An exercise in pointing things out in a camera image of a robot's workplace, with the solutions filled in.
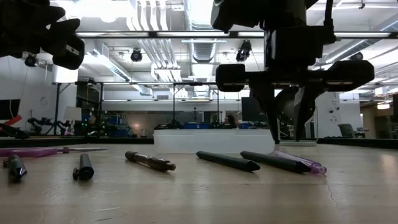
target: wooden table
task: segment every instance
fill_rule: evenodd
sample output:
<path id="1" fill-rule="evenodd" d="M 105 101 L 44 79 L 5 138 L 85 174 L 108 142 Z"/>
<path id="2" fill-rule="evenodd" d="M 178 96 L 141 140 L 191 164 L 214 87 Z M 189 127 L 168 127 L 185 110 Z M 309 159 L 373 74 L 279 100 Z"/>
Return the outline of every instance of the wooden table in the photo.
<path id="1" fill-rule="evenodd" d="M 3 170 L 0 223 L 398 223 L 398 151 L 283 147 L 320 161 L 326 175 L 264 165 L 247 173 L 166 154 L 177 170 L 162 173 L 124 158 L 128 150 L 153 155 L 153 146 L 90 146 L 109 150 L 90 153 L 89 182 L 72 179 L 72 153 L 24 159 L 29 173 L 20 184 L 8 184 Z"/>

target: purple pen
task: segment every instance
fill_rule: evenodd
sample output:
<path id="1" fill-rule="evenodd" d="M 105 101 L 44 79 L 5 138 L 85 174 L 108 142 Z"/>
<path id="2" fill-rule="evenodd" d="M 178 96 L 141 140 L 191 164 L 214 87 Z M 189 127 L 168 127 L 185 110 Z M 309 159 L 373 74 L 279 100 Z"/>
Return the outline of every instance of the purple pen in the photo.
<path id="1" fill-rule="evenodd" d="M 315 162 L 312 161 L 310 159 L 306 159 L 306 158 L 302 158 L 299 156 L 295 156 L 295 155 L 291 155 L 287 152 L 281 152 L 281 151 L 274 151 L 271 153 L 272 155 L 281 157 L 281 158 L 285 158 L 285 159 L 291 159 L 294 161 L 299 161 L 304 163 L 306 166 L 308 166 L 309 168 L 311 168 L 311 172 L 312 173 L 320 173 L 320 174 L 324 174 L 327 172 L 326 167 L 323 167 L 319 162 Z"/>

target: ceiling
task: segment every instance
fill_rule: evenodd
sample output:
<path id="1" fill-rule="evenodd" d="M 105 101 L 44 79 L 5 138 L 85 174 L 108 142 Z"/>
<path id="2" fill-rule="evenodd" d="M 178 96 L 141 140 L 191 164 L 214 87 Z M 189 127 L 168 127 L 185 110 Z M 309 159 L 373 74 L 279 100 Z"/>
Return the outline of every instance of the ceiling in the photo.
<path id="1" fill-rule="evenodd" d="M 130 30 L 126 23 L 126 16 L 130 16 L 130 11 L 127 10 L 131 7 L 133 0 L 95 0 L 96 4 L 90 6 L 90 15 L 85 16 L 85 10 L 79 13 L 73 11 L 73 2 L 70 0 L 56 0 L 53 5 L 62 6 L 69 14 L 79 14 L 81 18 L 81 25 L 78 28 L 79 32 L 101 32 L 101 31 L 127 31 Z M 150 1 L 139 1 L 137 7 L 137 16 L 141 18 L 141 6 L 143 3 L 147 4 L 147 23 L 150 23 Z M 160 26 L 160 1 L 155 1 L 157 4 L 157 24 Z M 203 4 L 210 2 L 210 0 L 202 0 Z M 322 25 L 324 18 L 326 0 L 319 0 L 307 11 L 307 24 L 308 25 Z M 392 22 L 398 21 L 398 2 L 396 0 L 364 0 L 366 6 L 359 9 L 361 5 L 360 0 L 335 0 L 333 11 L 333 22 L 336 31 L 380 31 L 385 26 Z M 169 30 L 189 30 L 184 9 L 184 0 L 171 0 L 166 1 L 166 17 L 165 21 Z M 103 22 L 99 16 L 107 15 L 108 17 L 120 16 L 114 19 L 113 22 Z M 253 29 L 241 26 L 234 26 L 233 30 L 259 30 L 258 27 Z M 238 48 L 242 44 L 241 39 L 226 39 L 225 42 L 216 45 L 216 52 L 213 64 L 220 63 L 236 63 L 235 56 Z M 263 51 L 264 45 L 261 39 L 251 39 L 252 54 L 246 60 L 245 66 L 247 71 L 262 70 L 263 64 Z M 360 40 L 347 40 L 343 39 L 334 44 L 324 46 L 323 53 L 326 58 L 328 55 L 347 49 Z M 109 58 L 115 62 L 122 70 L 137 82 L 153 82 L 156 81 L 150 74 L 151 65 L 153 64 L 147 56 L 144 49 L 141 49 L 143 59 L 141 62 L 132 62 L 130 55 L 134 48 L 142 48 L 139 40 L 137 39 L 96 39 L 94 40 L 95 46 L 106 45 L 109 47 Z M 398 62 L 398 47 L 396 40 L 382 40 L 374 45 L 362 49 L 361 53 L 364 59 L 371 59 L 370 62 L 376 68 L 377 81 L 381 82 L 388 80 L 393 82 L 398 80 L 398 67 L 387 67 L 395 62 Z M 175 59 L 181 69 L 181 77 L 187 78 L 192 76 L 192 57 L 190 53 L 190 44 L 182 43 L 182 39 L 171 39 L 171 48 L 173 49 Z M 211 76 L 214 76 L 216 65 L 210 67 Z M 83 65 L 79 69 L 79 75 L 91 76 L 99 82 L 113 82 L 115 81 L 114 73 L 112 73 L 106 66 L 101 63 L 95 62 L 92 58 L 85 58 Z M 375 86 L 365 86 L 363 90 L 375 89 Z"/>

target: red object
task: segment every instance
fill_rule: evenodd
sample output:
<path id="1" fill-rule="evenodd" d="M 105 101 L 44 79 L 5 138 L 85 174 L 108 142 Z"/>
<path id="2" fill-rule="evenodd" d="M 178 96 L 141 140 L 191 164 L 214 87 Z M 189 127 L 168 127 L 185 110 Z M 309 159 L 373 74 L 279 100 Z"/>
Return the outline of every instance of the red object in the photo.
<path id="1" fill-rule="evenodd" d="M 22 120 L 22 117 L 20 115 L 18 115 L 15 118 L 12 118 L 11 120 L 8 120 L 8 121 L 4 122 L 4 124 L 8 125 L 8 126 L 11 126 L 11 125 L 17 123 L 20 120 Z"/>

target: person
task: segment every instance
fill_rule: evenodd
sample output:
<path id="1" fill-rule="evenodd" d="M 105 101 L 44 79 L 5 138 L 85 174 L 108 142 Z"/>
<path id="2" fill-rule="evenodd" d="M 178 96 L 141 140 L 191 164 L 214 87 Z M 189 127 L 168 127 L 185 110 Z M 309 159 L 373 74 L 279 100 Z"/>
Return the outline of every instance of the person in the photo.
<path id="1" fill-rule="evenodd" d="M 224 125 L 222 128 L 225 129 L 235 129 L 238 128 L 238 126 L 235 123 L 235 118 L 232 115 L 227 115 L 224 119 Z"/>

